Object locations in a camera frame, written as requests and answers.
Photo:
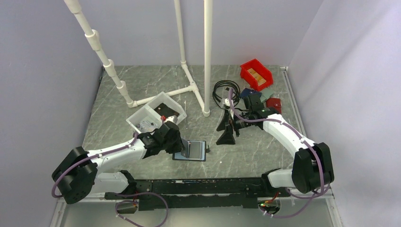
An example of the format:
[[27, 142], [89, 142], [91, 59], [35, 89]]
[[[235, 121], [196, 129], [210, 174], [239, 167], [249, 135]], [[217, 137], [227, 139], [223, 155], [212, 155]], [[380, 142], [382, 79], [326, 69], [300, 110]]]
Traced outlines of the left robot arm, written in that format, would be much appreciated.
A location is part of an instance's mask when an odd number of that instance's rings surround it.
[[128, 161], [142, 160], [158, 155], [160, 151], [173, 154], [181, 152], [184, 145], [179, 127], [171, 121], [163, 123], [153, 132], [134, 133], [127, 142], [99, 150], [72, 149], [52, 173], [54, 184], [51, 195], [74, 204], [89, 194], [99, 192], [119, 193], [131, 198], [136, 185], [122, 172], [105, 173]]

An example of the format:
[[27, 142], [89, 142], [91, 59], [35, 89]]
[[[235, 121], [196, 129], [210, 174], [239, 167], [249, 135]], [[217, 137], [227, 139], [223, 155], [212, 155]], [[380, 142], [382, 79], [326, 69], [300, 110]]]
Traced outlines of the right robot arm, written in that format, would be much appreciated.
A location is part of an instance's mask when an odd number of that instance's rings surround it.
[[217, 145], [234, 145], [240, 130], [255, 126], [273, 136], [292, 156], [292, 168], [273, 169], [262, 175], [261, 192], [266, 196], [274, 195], [279, 188], [294, 188], [306, 194], [323, 193], [334, 181], [331, 153], [324, 142], [316, 143], [302, 135], [272, 107], [266, 107], [258, 95], [244, 98], [246, 110], [234, 108], [231, 98], [220, 102], [224, 117], [217, 131], [222, 135]]

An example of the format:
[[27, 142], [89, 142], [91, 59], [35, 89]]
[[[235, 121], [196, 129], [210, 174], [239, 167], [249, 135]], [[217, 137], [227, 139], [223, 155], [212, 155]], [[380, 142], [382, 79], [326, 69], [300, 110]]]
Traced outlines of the black leather card holder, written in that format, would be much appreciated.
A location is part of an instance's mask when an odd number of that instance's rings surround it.
[[179, 161], [206, 161], [206, 155], [210, 152], [206, 141], [186, 140], [182, 138], [183, 151], [173, 154], [173, 160]]

